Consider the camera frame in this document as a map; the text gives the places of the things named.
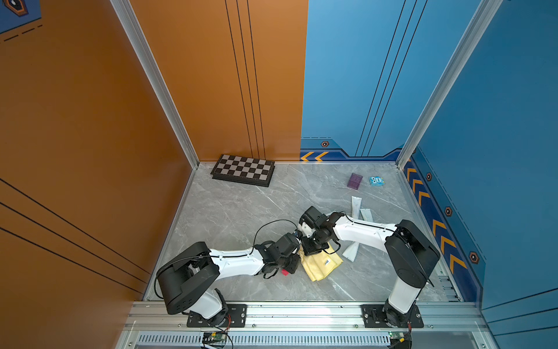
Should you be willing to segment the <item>yellow microfibre cloth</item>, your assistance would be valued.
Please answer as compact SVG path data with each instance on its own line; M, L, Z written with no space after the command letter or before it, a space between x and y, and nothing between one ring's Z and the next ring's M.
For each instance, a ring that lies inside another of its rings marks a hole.
M343 263L341 257L335 253L331 246L327 250L313 255L306 255L305 250L301 248L299 256L302 267L312 282L325 279Z

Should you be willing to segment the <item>purple cap toothpaste tube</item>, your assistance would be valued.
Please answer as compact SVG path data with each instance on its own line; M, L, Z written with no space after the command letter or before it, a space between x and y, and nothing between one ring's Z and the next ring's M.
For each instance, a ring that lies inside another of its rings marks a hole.
M351 243L350 246L348 246L343 251L342 256L345 257L350 262L354 263L354 261L357 257L359 246L360 246L360 244L358 242Z

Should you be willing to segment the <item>dark blue cap tube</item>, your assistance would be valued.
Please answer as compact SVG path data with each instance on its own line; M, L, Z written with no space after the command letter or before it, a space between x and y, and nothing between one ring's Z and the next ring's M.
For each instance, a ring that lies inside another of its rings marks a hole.
M360 215L366 222L373 222L373 215L370 209L360 209Z

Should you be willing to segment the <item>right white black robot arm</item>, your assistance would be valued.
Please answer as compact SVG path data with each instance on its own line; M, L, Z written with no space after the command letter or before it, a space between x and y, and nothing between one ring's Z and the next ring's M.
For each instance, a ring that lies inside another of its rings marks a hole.
M324 252L330 242L339 245L341 241L386 252L398 278L384 312L394 316L408 315L441 257L437 247L409 220L397 224L366 222L343 212L325 215L311 206L299 219L298 231L306 255Z

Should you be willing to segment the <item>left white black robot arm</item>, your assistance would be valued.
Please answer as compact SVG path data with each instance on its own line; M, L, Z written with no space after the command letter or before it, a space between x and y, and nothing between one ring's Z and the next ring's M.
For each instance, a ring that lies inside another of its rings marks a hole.
M293 233L247 250L215 250L199 241L156 273L167 313L194 314L210 326L219 326L229 318L230 309L213 283L234 276L262 275L268 279L280 270L294 273L300 261L299 249L300 241Z

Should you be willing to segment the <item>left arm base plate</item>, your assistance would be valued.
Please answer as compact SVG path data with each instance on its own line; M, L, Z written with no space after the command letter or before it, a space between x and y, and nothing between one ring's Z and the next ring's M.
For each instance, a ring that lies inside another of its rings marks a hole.
M196 312L190 312L187 327L194 328L244 328L246 325L247 304L234 303L227 305L210 319L203 318Z

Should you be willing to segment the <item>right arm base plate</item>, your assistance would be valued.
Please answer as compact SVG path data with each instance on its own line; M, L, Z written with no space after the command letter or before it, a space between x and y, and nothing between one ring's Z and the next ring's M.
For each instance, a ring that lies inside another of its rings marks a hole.
M416 304L405 314L387 303L362 305L360 309L365 328L407 329L408 326L411 326L411 329L424 328L424 322Z

